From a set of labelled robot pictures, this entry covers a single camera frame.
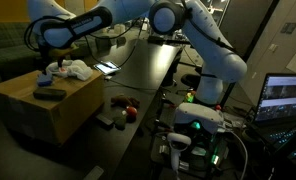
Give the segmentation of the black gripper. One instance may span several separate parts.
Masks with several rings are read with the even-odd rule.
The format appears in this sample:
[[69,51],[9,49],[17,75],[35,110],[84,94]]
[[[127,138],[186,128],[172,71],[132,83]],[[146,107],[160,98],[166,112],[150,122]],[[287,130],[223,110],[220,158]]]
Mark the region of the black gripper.
[[62,66],[62,62],[65,58],[66,51],[64,49],[50,48],[48,46],[39,46],[39,52],[41,55],[40,70],[46,71],[46,68],[52,63],[56,62],[59,67]]

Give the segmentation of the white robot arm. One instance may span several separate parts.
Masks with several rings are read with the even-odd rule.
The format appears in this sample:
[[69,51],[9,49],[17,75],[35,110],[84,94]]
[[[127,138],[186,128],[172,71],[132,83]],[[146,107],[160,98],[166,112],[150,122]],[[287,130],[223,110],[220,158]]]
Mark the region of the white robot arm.
[[235,83],[247,72],[247,65],[220,31],[200,0],[99,0],[89,11],[75,15],[55,0],[27,0],[30,22],[37,42],[49,48],[65,49],[95,31],[145,16],[154,32],[168,35],[182,31],[203,59],[195,98],[207,105],[219,99],[223,84]]

